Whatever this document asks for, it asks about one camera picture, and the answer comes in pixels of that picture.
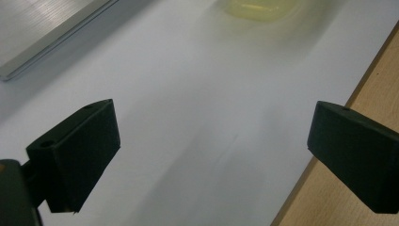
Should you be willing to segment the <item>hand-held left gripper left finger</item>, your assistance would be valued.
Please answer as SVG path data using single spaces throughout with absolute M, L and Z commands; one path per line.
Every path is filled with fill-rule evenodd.
M 34 206 L 78 212 L 120 148 L 111 99 L 80 108 L 27 148 L 23 165 Z

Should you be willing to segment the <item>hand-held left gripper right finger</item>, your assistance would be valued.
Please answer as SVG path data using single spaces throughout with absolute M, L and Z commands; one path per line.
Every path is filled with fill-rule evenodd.
M 399 213 L 399 133 L 348 107 L 319 101 L 307 145 L 373 212 Z

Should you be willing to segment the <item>green lidded plastic container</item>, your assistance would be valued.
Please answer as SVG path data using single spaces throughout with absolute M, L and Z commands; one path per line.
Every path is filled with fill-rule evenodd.
M 232 18 L 274 23 L 302 15 L 314 0 L 217 0 L 217 6 Z

